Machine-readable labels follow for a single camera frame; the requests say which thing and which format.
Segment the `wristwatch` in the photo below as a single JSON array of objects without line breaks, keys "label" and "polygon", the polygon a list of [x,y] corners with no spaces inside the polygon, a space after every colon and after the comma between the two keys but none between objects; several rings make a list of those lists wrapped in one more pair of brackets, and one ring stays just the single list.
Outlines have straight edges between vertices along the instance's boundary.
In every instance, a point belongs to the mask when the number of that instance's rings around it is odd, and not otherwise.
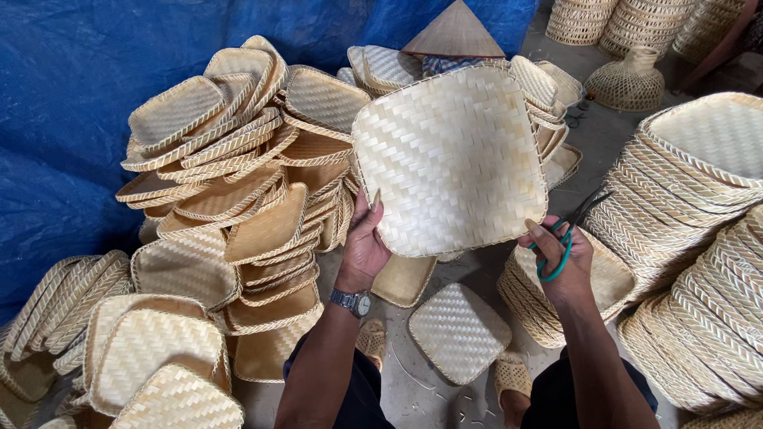
[{"label": "wristwatch", "polygon": [[331,302],[347,308],[358,319],[371,310],[371,297],[368,292],[352,294],[334,289],[331,291]]}]

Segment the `green scissor handle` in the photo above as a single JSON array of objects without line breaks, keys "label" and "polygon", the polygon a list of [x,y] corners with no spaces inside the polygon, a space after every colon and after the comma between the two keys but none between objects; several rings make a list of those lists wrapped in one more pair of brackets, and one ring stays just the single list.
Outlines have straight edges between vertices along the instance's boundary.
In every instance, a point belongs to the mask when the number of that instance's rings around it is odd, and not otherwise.
[{"label": "green scissor handle", "polygon": [[[559,219],[558,221],[556,221],[555,224],[553,224],[553,226],[551,226],[551,231],[558,230],[565,222],[566,222],[566,219]],[[562,272],[562,270],[565,268],[565,265],[567,265],[567,259],[569,259],[570,251],[572,250],[572,228],[574,227],[575,226],[571,226],[570,228],[568,228],[567,232],[562,236],[562,238],[559,239],[559,242],[562,243],[562,246],[565,247],[565,254],[562,256],[562,260],[559,261],[559,265],[556,268],[554,268],[551,274],[549,274],[547,277],[544,277],[542,274],[543,267],[546,266],[546,263],[549,261],[548,259],[542,260],[538,264],[537,274],[538,274],[538,279],[541,282],[552,281],[553,279],[556,278],[556,276],[559,275],[559,273]],[[535,249],[536,247],[538,247],[538,245],[533,243],[533,244],[530,244],[530,247],[528,248]]]}]

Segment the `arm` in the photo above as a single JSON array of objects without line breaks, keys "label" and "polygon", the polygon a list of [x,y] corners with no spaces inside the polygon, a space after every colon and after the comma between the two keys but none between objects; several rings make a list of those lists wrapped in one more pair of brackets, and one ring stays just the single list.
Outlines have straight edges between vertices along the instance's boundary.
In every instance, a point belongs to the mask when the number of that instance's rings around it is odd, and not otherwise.
[{"label": "arm", "polygon": [[[550,227],[559,218],[547,216]],[[522,247],[533,242],[547,276],[559,263],[564,247],[559,243],[568,225],[554,233],[528,221],[530,233],[519,239]],[[567,265],[543,291],[559,314],[575,382],[578,423],[583,429],[659,429],[657,419],[625,370],[617,346],[604,327],[591,291],[591,261],[594,250],[579,229],[572,231],[572,249]]]},{"label": "arm", "polygon": [[[358,194],[334,288],[352,294],[371,290],[391,255],[376,230],[383,214],[378,194],[371,210],[362,191]],[[359,327],[360,320],[346,308],[327,304],[291,367],[277,429],[333,426],[347,393]]]}]

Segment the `blue tarp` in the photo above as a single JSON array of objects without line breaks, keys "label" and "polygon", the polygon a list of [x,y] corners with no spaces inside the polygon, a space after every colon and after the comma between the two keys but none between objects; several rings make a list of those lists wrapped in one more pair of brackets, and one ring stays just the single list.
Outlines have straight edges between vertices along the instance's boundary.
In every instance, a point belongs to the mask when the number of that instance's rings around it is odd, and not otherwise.
[{"label": "blue tarp", "polygon": [[[466,0],[507,55],[539,0]],[[346,49],[401,49],[451,0],[1,0],[0,323],[56,261],[135,250],[114,200],[127,116],[261,34],[289,64],[335,73]]]}]

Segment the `fingernail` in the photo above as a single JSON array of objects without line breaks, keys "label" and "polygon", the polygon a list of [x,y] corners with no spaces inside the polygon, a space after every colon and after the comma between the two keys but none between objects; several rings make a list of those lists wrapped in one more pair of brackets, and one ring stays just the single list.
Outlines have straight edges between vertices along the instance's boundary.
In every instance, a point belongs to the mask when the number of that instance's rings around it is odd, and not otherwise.
[{"label": "fingernail", "polygon": [[530,231],[533,238],[543,235],[543,227],[535,223],[532,219],[525,219],[525,226]]},{"label": "fingernail", "polygon": [[374,195],[374,202],[371,204],[371,213],[376,213],[379,208],[379,201],[382,199],[381,189],[376,189],[376,195]]}]

